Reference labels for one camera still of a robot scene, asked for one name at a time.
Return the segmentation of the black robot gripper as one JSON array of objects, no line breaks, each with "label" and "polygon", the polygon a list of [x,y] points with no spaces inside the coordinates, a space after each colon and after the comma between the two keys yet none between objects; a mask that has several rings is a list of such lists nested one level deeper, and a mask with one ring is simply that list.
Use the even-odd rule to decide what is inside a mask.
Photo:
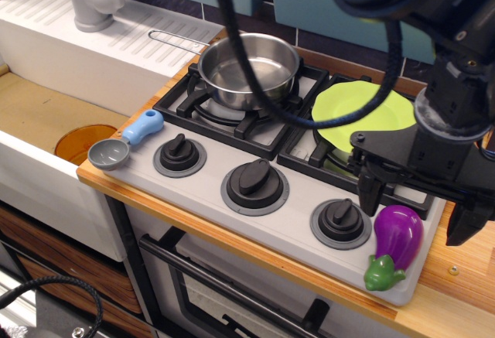
[{"label": "black robot gripper", "polygon": [[493,124],[486,86],[428,86],[414,103],[415,124],[393,131],[355,131],[352,162],[360,207],[374,216],[388,183],[401,183],[455,204],[447,246],[460,246],[491,221],[494,164],[476,142]]}]

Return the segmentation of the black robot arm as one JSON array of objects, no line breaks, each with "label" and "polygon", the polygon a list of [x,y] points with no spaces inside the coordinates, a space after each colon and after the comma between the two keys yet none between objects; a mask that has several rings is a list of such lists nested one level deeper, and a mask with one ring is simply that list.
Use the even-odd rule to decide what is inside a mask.
[{"label": "black robot arm", "polygon": [[415,124],[351,136],[360,205],[373,215],[388,183],[444,198],[455,204],[446,243],[465,243],[494,219],[494,162],[480,147],[494,125],[494,0],[334,2],[361,19],[413,26],[435,48]]}]

